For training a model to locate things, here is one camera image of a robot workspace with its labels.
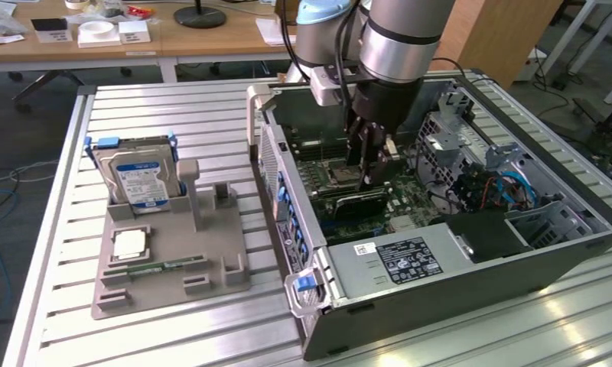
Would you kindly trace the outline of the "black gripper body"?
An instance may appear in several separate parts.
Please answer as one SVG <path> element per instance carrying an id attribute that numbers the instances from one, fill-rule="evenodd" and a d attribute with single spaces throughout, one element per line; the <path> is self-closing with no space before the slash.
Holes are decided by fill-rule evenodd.
<path id="1" fill-rule="evenodd" d="M 385 131 L 396 131 L 409 115 L 421 87 L 423 78 L 412 83 L 389 83 L 383 80 L 358 83 L 352 110 L 362 120 L 374 122 Z"/>

